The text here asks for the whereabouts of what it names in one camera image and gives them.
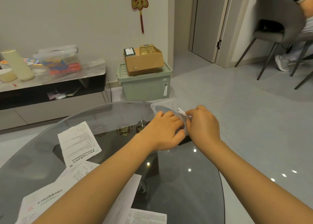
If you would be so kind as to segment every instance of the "gold decorative box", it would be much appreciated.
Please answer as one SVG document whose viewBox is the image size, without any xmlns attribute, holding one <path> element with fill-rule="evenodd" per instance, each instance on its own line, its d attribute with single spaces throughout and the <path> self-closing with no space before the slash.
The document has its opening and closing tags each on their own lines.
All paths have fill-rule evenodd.
<svg viewBox="0 0 313 224">
<path fill-rule="evenodd" d="M 155 53 L 155 48 L 153 44 L 140 45 L 139 48 L 141 55 Z"/>
</svg>

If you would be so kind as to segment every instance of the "tile floor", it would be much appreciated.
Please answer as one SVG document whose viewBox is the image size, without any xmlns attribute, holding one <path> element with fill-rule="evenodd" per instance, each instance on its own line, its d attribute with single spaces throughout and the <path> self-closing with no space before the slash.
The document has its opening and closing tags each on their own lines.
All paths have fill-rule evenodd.
<svg viewBox="0 0 313 224">
<path fill-rule="evenodd" d="M 220 121 L 229 147 L 313 208 L 313 79 L 294 90 L 313 66 L 301 66 L 290 77 L 272 64 L 257 81 L 261 64 L 223 69 L 187 52 L 175 57 L 174 67 L 170 98 L 178 98 L 184 110 L 206 106 Z M 112 89 L 112 95 L 113 101 L 125 100 L 121 87 Z M 0 167 L 48 127 L 0 135 Z M 253 223 L 223 177 L 222 181 L 226 224 Z"/>
</svg>

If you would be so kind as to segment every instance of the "pants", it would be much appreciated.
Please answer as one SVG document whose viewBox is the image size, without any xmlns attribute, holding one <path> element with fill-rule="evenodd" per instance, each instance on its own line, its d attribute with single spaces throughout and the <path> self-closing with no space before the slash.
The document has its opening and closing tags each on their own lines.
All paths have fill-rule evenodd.
<svg viewBox="0 0 313 224">
<path fill-rule="evenodd" d="M 313 32 L 313 17 L 308 18 L 306 25 L 302 32 Z M 303 43 L 296 43 L 293 45 L 292 50 L 283 56 L 285 60 L 288 61 L 297 61 L 301 55 L 301 52 L 303 50 Z M 307 53 L 305 54 L 306 56 L 310 56 L 313 54 L 313 44 L 309 47 Z"/>
</svg>

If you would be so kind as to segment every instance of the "drawer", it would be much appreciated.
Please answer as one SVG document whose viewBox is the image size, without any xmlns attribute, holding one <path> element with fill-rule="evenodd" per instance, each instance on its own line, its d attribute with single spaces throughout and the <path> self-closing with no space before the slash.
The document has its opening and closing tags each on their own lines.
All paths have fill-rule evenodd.
<svg viewBox="0 0 313 224">
<path fill-rule="evenodd" d="M 15 109 L 0 110 L 0 130 L 27 125 Z"/>
<path fill-rule="evenodd" d="M 105 104 L 102 92 L 18 107 L 15 110 L 27 122 L 37 123 L 73 115 L 84 109 Z"/>
</svg>

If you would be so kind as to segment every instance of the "door hinge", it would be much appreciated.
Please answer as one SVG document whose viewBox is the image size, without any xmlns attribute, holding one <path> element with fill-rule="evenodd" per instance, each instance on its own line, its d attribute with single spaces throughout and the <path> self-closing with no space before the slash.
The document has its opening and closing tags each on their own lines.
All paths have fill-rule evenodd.
<svg viewBox="0 0 313 224">
<path fill-rule="evenodd" d="M 217 49 L 221 49 L 221 44 L 222 44 L 222 40 L 220 39 L 220 40 L 217 42 Z"/>
</svg>

